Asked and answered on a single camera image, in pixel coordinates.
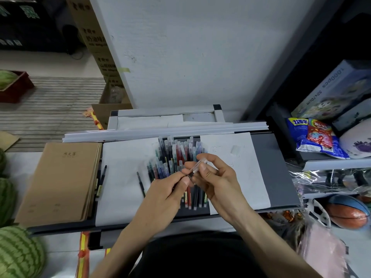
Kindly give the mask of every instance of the stack of notebooks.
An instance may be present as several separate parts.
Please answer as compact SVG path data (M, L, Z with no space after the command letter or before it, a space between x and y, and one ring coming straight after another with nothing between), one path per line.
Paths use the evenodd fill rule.
M15 222L79 222L92 214L101 143L47 143Z

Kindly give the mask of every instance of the wooden floor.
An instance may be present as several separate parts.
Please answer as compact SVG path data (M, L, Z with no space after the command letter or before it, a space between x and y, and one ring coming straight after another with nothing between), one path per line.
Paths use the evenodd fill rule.
M0 131L21 138L8 152L40 152L46 142L61 142L66 132L97 129L82 113L99 102L103 78L30 79L36 88L21 103L0 103Z

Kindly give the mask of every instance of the fingernail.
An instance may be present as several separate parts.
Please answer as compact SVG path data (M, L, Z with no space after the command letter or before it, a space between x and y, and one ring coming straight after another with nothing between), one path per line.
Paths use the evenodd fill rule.
M204 171L204 170L206 170L206 164L205 163L200 163L200 170L201 171Z
M186 184L186 185L189 185L191 183L191 179L189 177L183 177L182 178L182 181Z

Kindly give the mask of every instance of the striped watermelon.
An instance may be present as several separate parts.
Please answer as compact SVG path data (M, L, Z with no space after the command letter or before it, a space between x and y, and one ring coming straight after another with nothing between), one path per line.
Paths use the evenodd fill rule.
M13 214L17 201L17 191L8 179L0 177L0 227L4 226Z
M0 228L0 277L36 278L45 266L46 254L38 238L19 226Z
M6 165L5 152L0 148L0 175L3 173Z

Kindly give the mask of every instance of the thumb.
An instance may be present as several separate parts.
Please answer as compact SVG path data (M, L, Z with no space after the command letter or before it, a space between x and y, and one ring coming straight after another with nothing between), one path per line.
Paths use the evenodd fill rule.
M180 201L182 198L185 190L187 189L188 185L191 183L189 177L183 177L179 182L178 185L174 188L174 191L171 193L171 196L174 197L176 200Z
M200 163L200 174L201 176L209 183L211 183L213 186L217 185L220 181L220 177L213 174L205 163Z

